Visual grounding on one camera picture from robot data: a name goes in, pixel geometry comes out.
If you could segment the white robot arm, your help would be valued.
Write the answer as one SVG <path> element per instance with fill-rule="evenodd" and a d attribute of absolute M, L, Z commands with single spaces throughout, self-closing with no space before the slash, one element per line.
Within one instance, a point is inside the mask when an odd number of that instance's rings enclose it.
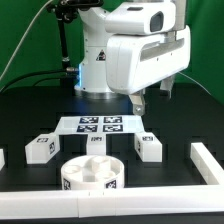
<path fill-rule="evenodd" d="M 84 59 L 75 90 L 91 98 L 127 95 L 133 113 L 145 113 L 145 88 L 155 83 L 167 96 L 175 74 L 190 61 L 187 0 L 131 0 L 109 12 L 79 12 Z"/>

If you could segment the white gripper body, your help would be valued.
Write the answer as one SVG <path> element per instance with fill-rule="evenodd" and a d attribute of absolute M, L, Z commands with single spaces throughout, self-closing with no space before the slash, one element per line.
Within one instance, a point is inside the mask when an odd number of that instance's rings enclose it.
<path fill-rule="evenodd" d="M 107 85 L 113 92 L 131 95 L 186 69 L 189 61 L 189 27 L 170 42 L 164 34 L 113 35 L 106 48 Z"/>

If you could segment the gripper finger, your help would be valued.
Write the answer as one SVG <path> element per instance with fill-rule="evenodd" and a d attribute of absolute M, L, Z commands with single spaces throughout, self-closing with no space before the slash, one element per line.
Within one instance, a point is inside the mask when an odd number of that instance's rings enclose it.
<path fill-rule="evenodd" d="M 129 96 L 131 103 L 133 105 L 133 114 L 138 116 L 143 116 L 145 114 L 145 90 L 140 90 Z"/>
<path fill-rule="evenodd" d="M 161 81 L 160 95 L 170 99 L 172 96 L 172 89 L 175 82 L 175 75 L 169 76 Z"/>

